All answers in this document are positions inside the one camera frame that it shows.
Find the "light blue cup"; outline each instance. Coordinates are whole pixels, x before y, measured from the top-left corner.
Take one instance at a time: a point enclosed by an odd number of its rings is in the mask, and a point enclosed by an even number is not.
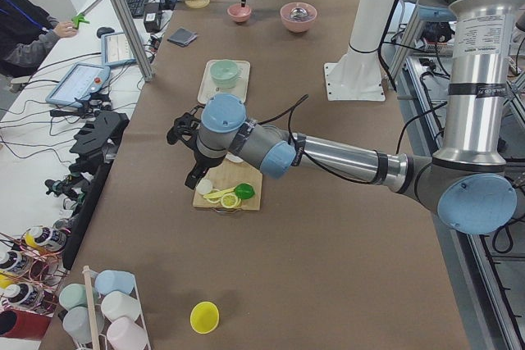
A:
[[[135,276],[123,270],[104,270],[95,279],[95,289],[102,295],[112,291],[130,294],[134,286]]]
[[[219,89],[232,89],[240,77],[240,67],[234,61],[222,59],[212,64],[210,75]]]

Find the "small pink bowl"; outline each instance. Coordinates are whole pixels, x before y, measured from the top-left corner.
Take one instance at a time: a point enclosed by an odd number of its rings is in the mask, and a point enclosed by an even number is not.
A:
[[[236,3],[228,7],[228,15],[234,22],[240,24],[249,20],[252,15],[252,9],[248,5],[242,7],[240,3]]]
[[[307,20],[292,20],[290,13],[296,7],[303,8],[308,13]],[[292,2],[287,3],[281,7],[281,21],[282,24],[290,31],[294,33],[306,32],[313,25],[313,22],[317,18],[317,10],[314,6],[308,3]]]

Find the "wooden board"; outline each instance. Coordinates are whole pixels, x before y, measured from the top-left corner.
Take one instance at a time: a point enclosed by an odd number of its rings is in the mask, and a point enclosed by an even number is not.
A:
[[[258,211],[261,208],[263,174],[246,161],[233,163],[225,159],[219,167],[211,168],[204,179],[211,180],[213,188],[219,190],[234,188],[242,183],[251,184],[255,190],[255,195],[248,200],[244,200],[239,209]],[[220,203],[211,204],[197,192],[194,195],[193,205],[197,208],[222,208]]]

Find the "bowl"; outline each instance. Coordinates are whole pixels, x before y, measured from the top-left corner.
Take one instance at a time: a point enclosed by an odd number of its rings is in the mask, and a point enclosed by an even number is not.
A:
[[[302,19],[293,19],[291,17],[292,11],[296,8],[302,8],[306,10],[308,13],[307,16],[305,16]],[[303,2],[292,2],[287,3],[283,7],[281,7],[281,22],[282,24],[293,33],[302,33],[309,30],[313,22],[317,18],[317,10],[314,6],[308,3]]]
[[[236,3],[228,7],[228,15],[234,22],[241,24],[249,20],[252,15],[252,9],[248,5],[242,7],[240,3]]]
[[[222,59],[212,64],[210,76],[219,89],[232,89],[239,79],[240,68],[234,61]]]

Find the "white cup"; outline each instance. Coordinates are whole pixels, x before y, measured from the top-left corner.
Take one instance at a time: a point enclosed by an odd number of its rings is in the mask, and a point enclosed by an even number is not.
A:
[[[140,316],[140,302],[138,299],[130,297],[120,291],[113,291],[104,297],[100,305],[102,313],[110,321],[115,321],[120,317],[129,317],[136,321]]]
[[[104,316],[100,311],[95,312],[98,334],[104,328]],[[67,312],[62,322],[64,330],[78,343],[91,343],[91,329],[89,328],[89,313],[87,307],[74,307]]]
[[[148,335],[141,326],[124,316],[109,326],[107,340],[115,350],[144,350],[148,344]]]

